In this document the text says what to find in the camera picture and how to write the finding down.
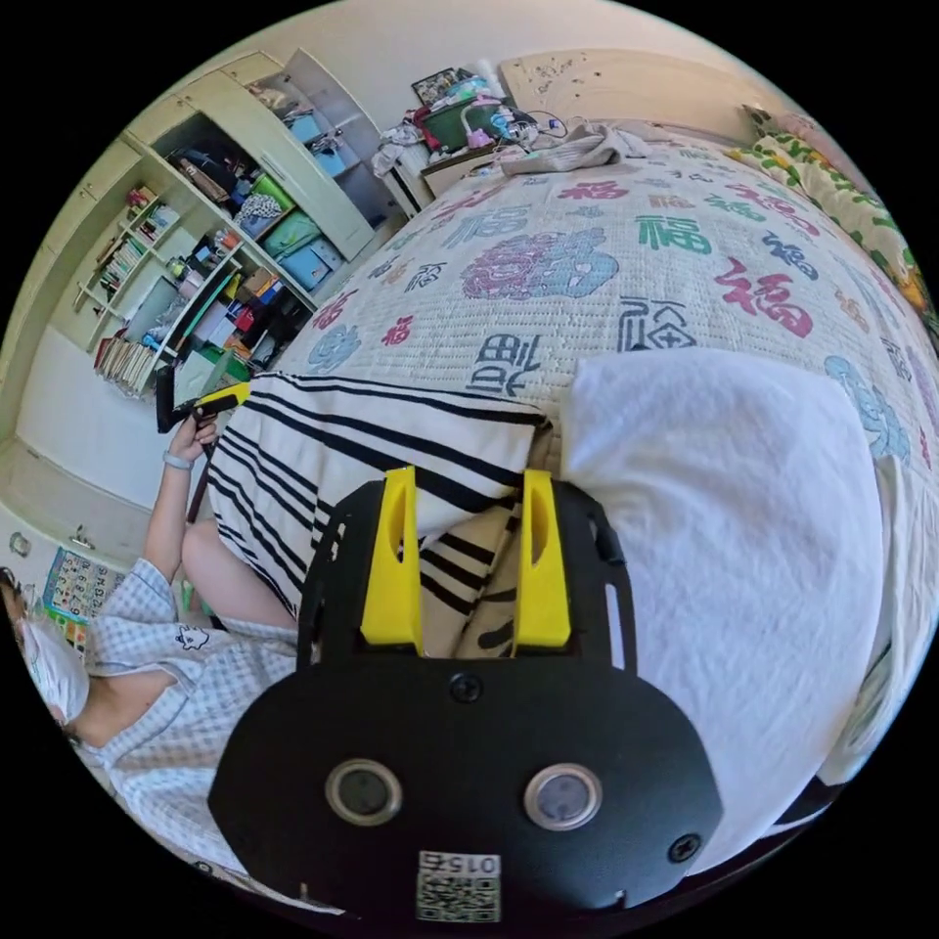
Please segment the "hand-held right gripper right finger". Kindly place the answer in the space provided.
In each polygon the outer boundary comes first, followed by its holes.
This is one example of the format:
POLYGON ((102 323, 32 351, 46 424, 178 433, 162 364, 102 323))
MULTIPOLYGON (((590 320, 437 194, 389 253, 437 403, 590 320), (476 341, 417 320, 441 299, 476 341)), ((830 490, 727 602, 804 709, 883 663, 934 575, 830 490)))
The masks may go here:
POLYGON ((561 652, 571 626, 554 481, 545 470, 524 473, 518 549, 512 653, 561 652))

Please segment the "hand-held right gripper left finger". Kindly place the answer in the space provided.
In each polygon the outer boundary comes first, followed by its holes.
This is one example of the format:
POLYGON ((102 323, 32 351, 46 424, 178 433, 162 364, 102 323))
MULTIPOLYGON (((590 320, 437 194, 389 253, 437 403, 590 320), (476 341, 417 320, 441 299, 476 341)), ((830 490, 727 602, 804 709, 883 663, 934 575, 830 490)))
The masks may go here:
POLYGON ((424 653, 416 469, 383 480, 360 632, 373 648, 424 653))

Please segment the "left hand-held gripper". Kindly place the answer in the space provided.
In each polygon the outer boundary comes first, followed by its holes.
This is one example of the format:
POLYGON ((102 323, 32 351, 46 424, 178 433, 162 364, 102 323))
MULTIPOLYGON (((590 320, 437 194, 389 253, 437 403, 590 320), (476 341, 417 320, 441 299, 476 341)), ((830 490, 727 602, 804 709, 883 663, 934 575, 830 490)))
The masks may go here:
POLYGON ((172 443, 214 443, 218 437, 217 416, 244 404, 249 393, 250 382, 243 381, 201 397, 177 428, 172 443))

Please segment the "person's left hand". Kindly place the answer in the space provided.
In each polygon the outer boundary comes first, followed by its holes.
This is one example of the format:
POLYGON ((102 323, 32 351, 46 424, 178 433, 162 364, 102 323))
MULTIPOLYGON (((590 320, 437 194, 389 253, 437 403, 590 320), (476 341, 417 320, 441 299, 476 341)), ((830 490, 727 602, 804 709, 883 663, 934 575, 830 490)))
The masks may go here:
POLYGON ((180 424, 175 436, 164 453, 163 460, 177 469, 191 469, 206 447, 217 439, 214 418, 191 415, 180 424))

